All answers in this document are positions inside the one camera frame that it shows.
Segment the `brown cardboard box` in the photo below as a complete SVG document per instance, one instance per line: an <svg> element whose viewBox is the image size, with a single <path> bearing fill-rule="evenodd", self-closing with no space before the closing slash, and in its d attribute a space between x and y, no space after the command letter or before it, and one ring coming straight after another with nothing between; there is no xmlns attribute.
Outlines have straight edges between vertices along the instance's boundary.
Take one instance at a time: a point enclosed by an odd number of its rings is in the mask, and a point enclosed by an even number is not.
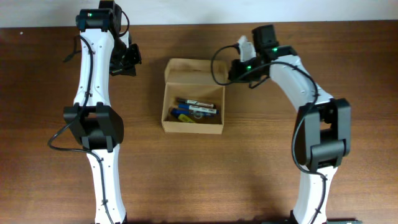
<svg viewBox="0 0 398 224"><path fill-rule="evenodd" d="M171 58L164 71L165 92L162 108L162 127L166 133L221 134L224 128L225 82L228 68L222 61ZM184 123L171 115L179 98L212 103L219 111L212 117L189 117L194 123Z"/></svg>

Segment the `black whiteboard marker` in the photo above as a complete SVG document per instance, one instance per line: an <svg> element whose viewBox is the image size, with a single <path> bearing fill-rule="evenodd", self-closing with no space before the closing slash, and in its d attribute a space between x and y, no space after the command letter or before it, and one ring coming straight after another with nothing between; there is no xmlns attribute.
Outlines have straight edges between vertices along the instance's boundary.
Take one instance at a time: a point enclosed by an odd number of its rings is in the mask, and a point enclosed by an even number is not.
<svg viewBox="0 0 398 224"><path fill-rule="evenodd" d="M197 100L188 100L185 98L177 98L176 100L178 103L184 103L184 104L194 105L194 106L201 106L201 107L205 107L205 108L215 108L215 105L212 103L205 103L205 102L201 102L201 101L197 101Z"/></svg>

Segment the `blue whiteboard marker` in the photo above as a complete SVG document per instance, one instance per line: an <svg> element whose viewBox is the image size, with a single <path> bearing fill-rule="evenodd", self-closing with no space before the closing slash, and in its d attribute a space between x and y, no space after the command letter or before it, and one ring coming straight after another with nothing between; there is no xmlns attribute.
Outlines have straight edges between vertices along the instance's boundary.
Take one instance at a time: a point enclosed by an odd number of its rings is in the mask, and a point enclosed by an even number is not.
<svg viewBox="0 0 398 224"><path fill-rule="evenodd" d="M195 106L195 105L178 104L178 107L181 109L199 111L202 113L210 113L210 114L218 114L219 113L219 111L217 109L205 108L205 107Z"/></svg>

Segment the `yellow tape roll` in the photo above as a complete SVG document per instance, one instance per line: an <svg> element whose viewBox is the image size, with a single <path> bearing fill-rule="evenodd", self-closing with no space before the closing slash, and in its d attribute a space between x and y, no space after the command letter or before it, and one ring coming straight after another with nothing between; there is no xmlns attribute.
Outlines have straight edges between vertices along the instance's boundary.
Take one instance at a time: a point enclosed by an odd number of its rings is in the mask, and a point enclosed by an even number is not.
<svg viewBox="0 0 398 224"><path fill-rule="evenodd" d="M202 119L203 115L201 113L193 113L195 119Z"/></svg>

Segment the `blue ballpoint pen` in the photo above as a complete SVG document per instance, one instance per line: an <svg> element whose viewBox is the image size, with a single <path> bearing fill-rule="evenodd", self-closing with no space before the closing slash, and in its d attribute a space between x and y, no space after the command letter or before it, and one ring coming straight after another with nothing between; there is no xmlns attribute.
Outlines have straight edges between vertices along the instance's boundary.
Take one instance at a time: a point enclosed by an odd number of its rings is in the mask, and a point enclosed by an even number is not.
<svg viewBox="0 0 398 224"><path fill-rule="evenodd" d="M192 116L193 116L193 113L201 113L203 115L203 117L213 117L213 116L215 116L215 114L202 113L202 112L199 112L199 111L183 110L183 109L176 109L176 108L173 108L171 110L171 113L172 114L185 114L185 115L192 115Z"/></svg>

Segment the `yellow highlighter blue cap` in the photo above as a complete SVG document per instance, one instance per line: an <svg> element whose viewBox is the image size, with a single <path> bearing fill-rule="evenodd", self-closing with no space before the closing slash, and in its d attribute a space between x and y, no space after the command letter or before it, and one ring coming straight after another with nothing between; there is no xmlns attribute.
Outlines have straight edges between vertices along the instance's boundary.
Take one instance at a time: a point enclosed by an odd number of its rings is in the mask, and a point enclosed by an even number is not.
<svg viewBox="0 0 398 224"><path fill-rule="evenodd" d="M187 115L185 114L179 114L177 116L177 119L183 123L195 123L194 120L192 120L191 118L189 118Z"/></svg>

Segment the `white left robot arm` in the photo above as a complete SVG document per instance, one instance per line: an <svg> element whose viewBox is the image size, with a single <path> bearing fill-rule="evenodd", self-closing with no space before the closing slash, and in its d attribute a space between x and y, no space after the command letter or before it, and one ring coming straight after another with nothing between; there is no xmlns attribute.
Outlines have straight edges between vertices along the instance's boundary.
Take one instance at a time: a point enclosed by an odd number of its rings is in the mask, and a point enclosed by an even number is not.
<svg viewBox="0 0 398 224"><path fill-rule="evenodd" d="M90 162L95 188L95 223L127 223L121 196L118 158L124 124L111 107L109 78L136 76L142 62L130 33L121 30L125 12L115 1L100 1L96 9L82 9L76 16L79 34L74 38L71 60L81 54L80 80L72 106L63 118Z"/></svg>

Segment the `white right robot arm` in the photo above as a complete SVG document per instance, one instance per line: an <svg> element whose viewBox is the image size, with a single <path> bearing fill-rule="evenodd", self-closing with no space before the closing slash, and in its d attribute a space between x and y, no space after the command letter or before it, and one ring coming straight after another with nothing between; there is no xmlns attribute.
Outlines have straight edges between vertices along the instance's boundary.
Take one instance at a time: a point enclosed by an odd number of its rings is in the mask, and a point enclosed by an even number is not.
<svg viewBox="0 0 398 224"><path fill-rule="evenodd" d="M306 71L295 49L280 45L274 26L252 30L232 45L239 54L229 83L254 89L272 80L297 112L292 159L300 171L298 198L287 223L326 223L331 181L351 146L351 106L327 93Z"/></svg>

